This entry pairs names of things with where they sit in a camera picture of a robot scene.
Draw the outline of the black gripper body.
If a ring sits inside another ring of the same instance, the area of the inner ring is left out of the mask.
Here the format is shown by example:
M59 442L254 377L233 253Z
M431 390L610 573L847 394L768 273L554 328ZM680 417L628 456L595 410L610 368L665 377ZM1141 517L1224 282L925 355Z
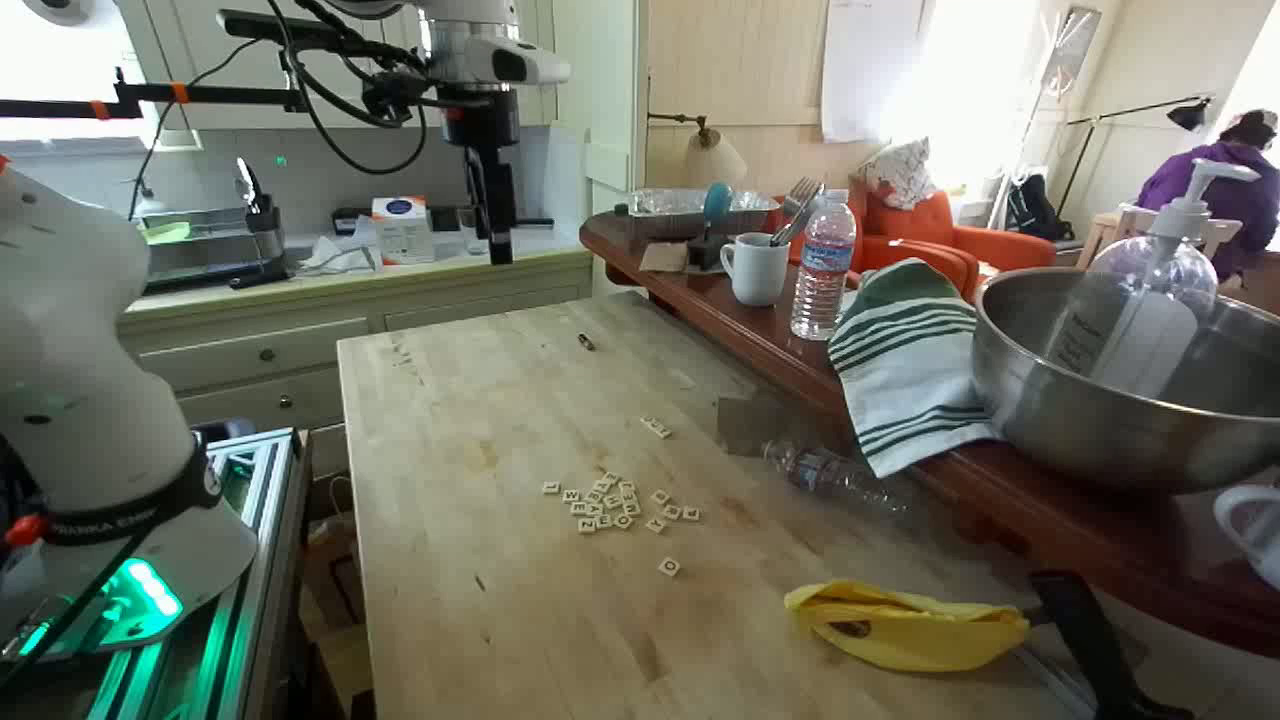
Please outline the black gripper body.
M515 103L509 95L465 95L445 114L449 141L465 153L474 236L489 246L492 263L510 262L510 143Z

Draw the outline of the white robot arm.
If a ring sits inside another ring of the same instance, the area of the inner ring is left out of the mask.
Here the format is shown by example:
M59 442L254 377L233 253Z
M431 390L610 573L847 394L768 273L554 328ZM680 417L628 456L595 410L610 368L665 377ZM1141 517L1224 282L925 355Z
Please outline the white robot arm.
M145 276L133 222L0 178L0 436L42 508L2 528L12 664L159 640L254 562L170 383L115 336Z

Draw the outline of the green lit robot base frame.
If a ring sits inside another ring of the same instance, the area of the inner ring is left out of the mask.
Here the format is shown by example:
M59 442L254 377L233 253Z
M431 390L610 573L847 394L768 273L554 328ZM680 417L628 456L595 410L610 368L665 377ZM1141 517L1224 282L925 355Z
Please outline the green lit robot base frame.
M46 621L2 636L0 720L274 720L290 694L304 539L299 436L214 442L212 471L251 539L251 562L212 597L145 553L113 555L101 593L59 597Z

